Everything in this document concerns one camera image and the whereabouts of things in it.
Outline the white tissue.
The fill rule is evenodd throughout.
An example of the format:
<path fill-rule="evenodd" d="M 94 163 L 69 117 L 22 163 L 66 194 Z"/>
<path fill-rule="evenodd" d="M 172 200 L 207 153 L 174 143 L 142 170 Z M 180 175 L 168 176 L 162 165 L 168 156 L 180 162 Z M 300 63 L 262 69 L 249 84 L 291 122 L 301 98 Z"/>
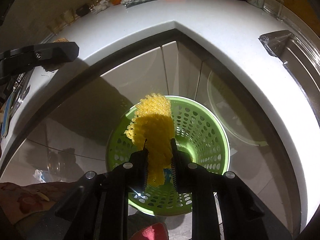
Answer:
<path fill-rule="evenodd" d="M 101 0 L 99 4 L 95 6 L 95 10 L 97 12 L 100 12 L 100 11 L 106 10 L 109 7 L 110 7 L 110 3 L 108 0 Z"/>

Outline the orange peel piece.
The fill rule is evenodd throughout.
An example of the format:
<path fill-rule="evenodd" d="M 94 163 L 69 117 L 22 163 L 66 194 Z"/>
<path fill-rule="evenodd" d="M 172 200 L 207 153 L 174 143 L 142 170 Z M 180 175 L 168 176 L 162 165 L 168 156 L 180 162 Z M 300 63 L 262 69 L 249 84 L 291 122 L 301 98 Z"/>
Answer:
<path fill-rule="evenodd" d="M 110 0 L 113 5 L 119 5 L 121 0 Z"/>

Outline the yellow foam fruit net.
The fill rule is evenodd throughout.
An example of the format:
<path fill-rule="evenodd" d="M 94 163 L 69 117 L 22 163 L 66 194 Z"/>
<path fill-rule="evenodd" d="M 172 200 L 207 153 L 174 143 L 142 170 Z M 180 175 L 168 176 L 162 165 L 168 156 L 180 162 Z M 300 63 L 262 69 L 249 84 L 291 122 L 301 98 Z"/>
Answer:
<path fill-rule="evenodd" d="M 164 185 L 164 169 L 172 159 L 171 140 L 175 137 L 171 102 L 162 94 L 146 95 L 135 105 L 134 117 L 124 134 L 138 150 L 148 150 L 148 180 L 153 187 Z"/>

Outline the green perforated trash basket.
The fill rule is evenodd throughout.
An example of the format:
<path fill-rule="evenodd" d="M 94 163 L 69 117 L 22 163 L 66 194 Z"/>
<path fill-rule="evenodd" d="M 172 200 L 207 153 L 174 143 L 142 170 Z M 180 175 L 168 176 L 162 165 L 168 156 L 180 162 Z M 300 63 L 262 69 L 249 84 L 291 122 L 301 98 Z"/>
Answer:
<path fill-rule="evenodd" d="M 176 95 L 169 95 L 172 118 L 175 124 L 177 148 L 191 157 L 192 161 L 209 172 L 224 174 L 229 169 L 230 146 L 225 129 L 218 118 L 202 104 Z M 135 115 L 131 107 L 112 130 L 106 150 L 106 168 L 115 167 L 129 160 L 136 147 L 125 135 Z M 165 183 L 159 187 L 147 186 L 145 191 L 130 192 L 129 205 L 152 216 L 176 216 L 191 212 L 191 193 L 177 193 L 166 169 Z"/>

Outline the amber ribbed glass cup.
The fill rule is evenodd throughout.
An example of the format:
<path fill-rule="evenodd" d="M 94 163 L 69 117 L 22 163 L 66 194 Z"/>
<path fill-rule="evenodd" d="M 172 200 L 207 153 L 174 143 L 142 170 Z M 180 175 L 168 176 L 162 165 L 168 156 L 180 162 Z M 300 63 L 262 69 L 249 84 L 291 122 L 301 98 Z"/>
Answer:
<path fill-rule="evenodd" d="M 64 11 L 60 17 L 62 18 L 62 20 L 64 22 L 66 22 L 67 25 L 71 25 L 73 24 L 73 22 L 75 21 L 75 14 L 74 14 L 74 10 L 73 9 L 68 9 L 66 11 Z"/>

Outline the dark brown small jar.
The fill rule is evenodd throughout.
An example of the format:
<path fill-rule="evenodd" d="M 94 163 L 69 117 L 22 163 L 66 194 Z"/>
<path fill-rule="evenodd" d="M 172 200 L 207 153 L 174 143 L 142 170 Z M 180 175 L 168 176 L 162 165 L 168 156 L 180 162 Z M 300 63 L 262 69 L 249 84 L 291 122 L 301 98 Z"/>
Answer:
<path fill-rule="evenodd" d="M 75 13 L 79 16 L 79 17 L 84 17 L 87 14 L 89 14 L 91 12 L 90 9 L 90 5 L 85 3 L 83 4 L 81 7 L 79 7 L 78 9 L 76 9 Z"/>

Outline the white cabinet door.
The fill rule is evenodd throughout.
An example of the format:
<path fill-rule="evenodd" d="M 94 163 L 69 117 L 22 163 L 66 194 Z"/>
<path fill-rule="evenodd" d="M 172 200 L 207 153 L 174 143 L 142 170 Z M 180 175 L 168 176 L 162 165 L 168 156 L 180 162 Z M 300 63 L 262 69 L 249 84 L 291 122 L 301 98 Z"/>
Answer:
<path fill-rule="evenodd" d="M 132 103 L 151 93 L 168 94 L 160 47 L 147 51 L 109 70 L 101 77 Z"/>

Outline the stainless steel sink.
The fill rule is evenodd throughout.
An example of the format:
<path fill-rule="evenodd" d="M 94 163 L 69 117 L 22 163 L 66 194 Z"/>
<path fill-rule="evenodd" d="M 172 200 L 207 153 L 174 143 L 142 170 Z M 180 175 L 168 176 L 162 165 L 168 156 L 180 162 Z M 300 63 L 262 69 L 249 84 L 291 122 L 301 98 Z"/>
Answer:
<path fill-rule="evenodd" d="M 319 50 L 289 30 L 262 34 L 259 41 L 269 55 L 280 59 L 319 121 Z"/>

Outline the clear drinking glass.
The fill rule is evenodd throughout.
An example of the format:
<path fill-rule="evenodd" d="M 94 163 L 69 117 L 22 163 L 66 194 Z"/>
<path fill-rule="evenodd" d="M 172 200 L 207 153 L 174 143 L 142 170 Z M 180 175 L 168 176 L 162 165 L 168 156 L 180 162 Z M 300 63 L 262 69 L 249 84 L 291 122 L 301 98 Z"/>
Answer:
<path fill-rule="evenodd" d="M 275 18 L 280 18 L 283 4 L 283 0 L 264 0 L 263 10 Z"/>

